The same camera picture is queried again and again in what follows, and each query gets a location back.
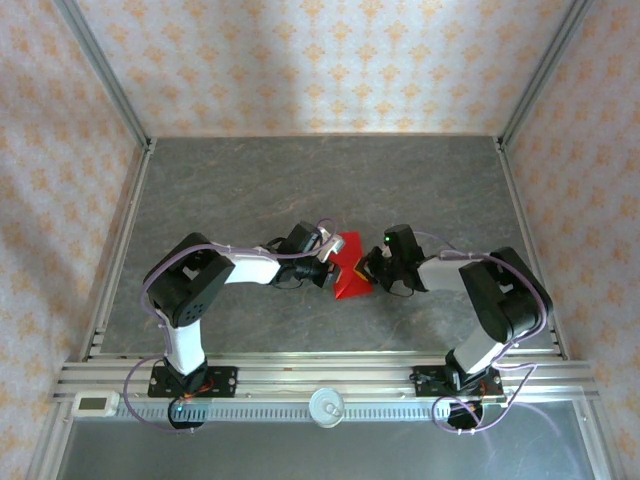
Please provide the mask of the aluminium corner post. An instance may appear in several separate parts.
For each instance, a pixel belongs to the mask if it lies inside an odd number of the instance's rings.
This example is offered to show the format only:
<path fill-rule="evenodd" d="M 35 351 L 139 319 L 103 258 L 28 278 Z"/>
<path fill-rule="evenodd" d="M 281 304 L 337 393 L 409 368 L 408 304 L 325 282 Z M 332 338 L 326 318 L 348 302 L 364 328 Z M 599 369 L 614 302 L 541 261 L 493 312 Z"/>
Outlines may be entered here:
<path fill-rule="evenodd" d="M 146 150 L 151 143 L 151 137 L 142 126 L 77 0 L 53 0 L 53 3 L 76 38 L 129 133 L 136 143 Z"/>
<path fill-rule="evenodd" d="M 514 141 L 593 2 L 594 0 L 571 0 L 506 126 L 495 138 L 499 152 L 505 152 Z"/>

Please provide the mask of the small white display device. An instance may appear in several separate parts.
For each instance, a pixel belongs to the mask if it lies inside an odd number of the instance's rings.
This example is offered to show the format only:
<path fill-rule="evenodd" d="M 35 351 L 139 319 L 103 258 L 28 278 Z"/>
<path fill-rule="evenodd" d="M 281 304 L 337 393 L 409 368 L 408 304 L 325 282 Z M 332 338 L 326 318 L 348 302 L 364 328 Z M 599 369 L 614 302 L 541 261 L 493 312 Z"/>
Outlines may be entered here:
<path fill-rule="evenodd" d="M 120 394 L 113 390 L 78 392 L 73 401 L 72 415 L 78 418 L 113 416 L 119 405 Z"/>

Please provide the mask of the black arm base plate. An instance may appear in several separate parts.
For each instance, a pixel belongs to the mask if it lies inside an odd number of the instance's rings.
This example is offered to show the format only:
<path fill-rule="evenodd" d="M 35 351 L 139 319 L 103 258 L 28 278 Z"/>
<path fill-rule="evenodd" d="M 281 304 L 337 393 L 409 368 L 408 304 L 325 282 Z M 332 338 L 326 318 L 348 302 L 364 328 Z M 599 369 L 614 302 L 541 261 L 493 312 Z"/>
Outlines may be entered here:
<path fill-rule="evenodd" d="M 470 375 L 445 365 L 414 366 L 409 380 L 414 385 L 417 397 L 485 397 L 504 394 L 501 376 L 493 368 Z"/>
<path fill-rule="evenodd" d="M 236 367 L 209 366 L 197 389 L 188 391 L 166 366 L 152 368 L 147 396 L 150 398 L 234 398 L 237 387 Z"/>

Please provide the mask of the long aluminium mounting rail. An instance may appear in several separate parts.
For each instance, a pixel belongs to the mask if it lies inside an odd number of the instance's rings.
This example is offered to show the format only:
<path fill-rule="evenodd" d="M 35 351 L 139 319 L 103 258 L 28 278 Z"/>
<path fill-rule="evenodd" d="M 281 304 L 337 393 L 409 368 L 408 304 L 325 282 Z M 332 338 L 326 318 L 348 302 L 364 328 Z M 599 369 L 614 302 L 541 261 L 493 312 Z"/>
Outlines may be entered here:
<path fill-rule="evenodd" d="M 69 401 L 78 392 L 113 390 L 120 393 L 128 373 L 132 373 L 129 394 L 133 400 L 147 397 L 153 363 L 139 369 L 133 357 L 98 356 L 87 362 L 63 364 L 52 399 Z M 355 352 L 326 354 L 237 354 L 210 356 L 211 366 L 234 366 L 238 369 L 236 398 L 240 401 L 301 402 L 322 387 L 338 390 L 347 401 L 398 402 L 415 396 L 409 380 L 412 368 L 419 365 L 442 365 L 436 356 L 415 352 Z M 595 375 L 585 361 L 562 360 L 557 355 L 510 355 L 505 366 L 525 363 L 538 365 L 518 395 L 522 401 L 551 402 L 597 398 Z"/>

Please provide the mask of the aluminium frame strut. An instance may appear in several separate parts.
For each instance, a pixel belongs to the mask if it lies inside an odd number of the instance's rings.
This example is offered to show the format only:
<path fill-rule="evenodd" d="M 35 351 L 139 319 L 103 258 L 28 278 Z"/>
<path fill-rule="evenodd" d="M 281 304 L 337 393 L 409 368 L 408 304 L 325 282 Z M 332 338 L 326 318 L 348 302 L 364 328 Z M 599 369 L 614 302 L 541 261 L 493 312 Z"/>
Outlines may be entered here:
<path fill-rule="evenodd" d="M 573 407 L 595 480 L 616 480 L 616 466 L 607 444 L 598 401 L 576 399 L 573 401 Z"/>
<path fill-rule="evenodd" d="M 71 402 L 50 406 L 26 480 L 56 480 L 73 425 L 71 411 Z"/>

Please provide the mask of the aluminium table edge rail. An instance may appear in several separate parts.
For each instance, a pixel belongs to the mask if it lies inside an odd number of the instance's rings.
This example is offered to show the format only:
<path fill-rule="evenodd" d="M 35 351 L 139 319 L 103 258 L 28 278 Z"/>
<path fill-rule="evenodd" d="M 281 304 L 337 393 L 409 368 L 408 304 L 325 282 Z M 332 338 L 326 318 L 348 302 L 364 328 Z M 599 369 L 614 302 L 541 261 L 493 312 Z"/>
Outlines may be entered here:
<path fill-rule="evenodd" d="M 144 190 L 149 163 L 156 149 L 157 141 L 157 137 L 148 140 L 139 155 L 134 158 L 131 172 L 127 176 L 120 206 L 116 211 L 116 230 L 110 237 L 111 242 L 109 243 L 104 274 L 98 283 L 90 320 L 79 352 L 81 362 L 87 362 L 95 356 L 95 353 L 92 352 L 94 340 L 96 338 L 101 340 L 106 331 Z"/>
<path fill-rule="evenodd" d="M 514 171 L 509 162 L 506 145 L 500 137 L 494 136 L 492 140 L 494 142 L 496 153 L 514 205 L 531 271 L 534 273 L 540 284 L 546 289 L 549 289 L 545 283 L 544 270 L 541 268 L 539 256 L 537 255 L 534 238 L 526 216 L 524 201 L 521 199 L 520 192 L 516 184 Z M 570 356 L 566 352 L 565 341 L 563 338 L 564 332 L 562 330 L 562 326 L 558 324 L 554 314 L 550 314 L 548 316 L 546 330 L 548 332 L 549 339 L 552 341 L 554 354 L 559 356 L 562 360 L 568 360 Z"/>

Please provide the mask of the grey metal panel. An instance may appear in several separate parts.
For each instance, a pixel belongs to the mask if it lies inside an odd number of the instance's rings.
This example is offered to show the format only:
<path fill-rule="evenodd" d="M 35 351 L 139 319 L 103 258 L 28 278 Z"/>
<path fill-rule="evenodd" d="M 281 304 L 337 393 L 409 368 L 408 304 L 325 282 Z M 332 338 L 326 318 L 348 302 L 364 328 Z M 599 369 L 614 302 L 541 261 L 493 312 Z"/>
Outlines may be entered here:
<path fill-rule="evenodd" d="M 597 480 L 573 406 L 516 405 L 474 436 L 430 422 L 221 422 L 172 435 L 80 420 L 57 480 Z"/>

